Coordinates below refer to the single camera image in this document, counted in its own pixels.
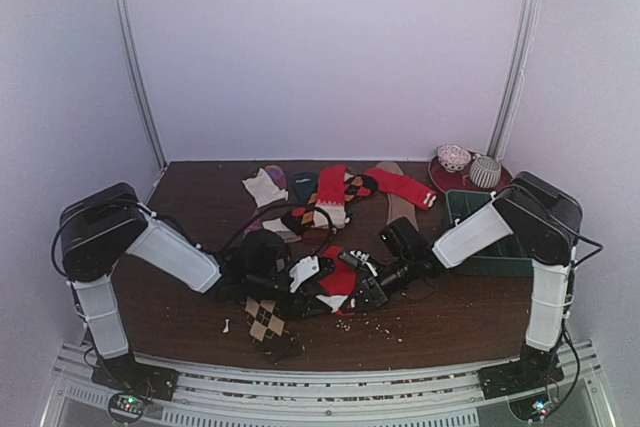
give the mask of white panel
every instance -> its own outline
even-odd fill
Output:
[[[129,0],[171,160],[485,150],[521,0]]]
[[[23,427],[60,341],[81,331],[49,262],[61,209],[121,180],[144,197],[156,167],[113,0],[0,0],[0,12],[0,423]]]
[[[571,325],[596,344],[619,425],[640,417],[639,32],[640,0],[542,0],[505,160],[577,196],[605,245],[580,267]]]

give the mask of small bowl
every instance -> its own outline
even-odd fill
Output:
[[[502,166],[486,155],[477,156],[469,169],[471,182],[481,189],[493,189],[500,182],[501,175]]]
[[[438,147],[438,162],[444,170],[453,174],[469,165],[471,154],[457,145],[444,144]]]

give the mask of red sock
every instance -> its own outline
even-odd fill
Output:
[[[333,274],[318,281],[326,289],[328,296],[351,295],[356,288],[358,274],[338,259],[340,252],[342,252],[342,247],[331,246],[322,254],[322,257],[333,260],[336,265],[336,270]]]
[[[436,193],[426,185],[416,182],[406,175],[392,174],[380,169],[371,169],[366,175],[378,181],[378,190],[411,202],[422,210],[429,210],[436,200]]]
[[[335,227],[344,227],[347,214],[344,210],[344,175],[347,173],[346,165],[334,165],[320,172],[318,178],[318,200],[316,207],[324,210]],[[316,227],[327,227],[327,218],[320,212],[313,213],[313,223]]]

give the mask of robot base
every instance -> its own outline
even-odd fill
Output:
[[[122,390],[136,397],[152,397],[158,400],[170,401],[178,382],[178,372],[165,367],[136,363],[136,374],[142,379],[135,386],[127,387],[122,382],[116,382],[104,367],[95,367],[91,381],[104,385],[113,390]]]
[[[478,371],[480,387],[487,400],[545,387],[549,378],[556,382],[564,379],[562,368],[557,363],[551,364],[547,372],[535,374],[527,372],[520,360]]]

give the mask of red and white sock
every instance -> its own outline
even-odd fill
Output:
[[[347,214],[344,210],[344,178],[346,173],[346,165],[334,165],[320,172],[318,178],[316,207],[329,214],[331,222],[338,229],[343,228],[347,223]],[[314,227],[326,228],[329,226],[329,222],[324,215],[315,211],[313,225]]]
[[[378,182],[378,190],[411,202],[422,210],[429,210],[436,200],[436,193],[426,185],[416,182],[406,175],[392,174],[381,169],[371,169],[366,175]]]

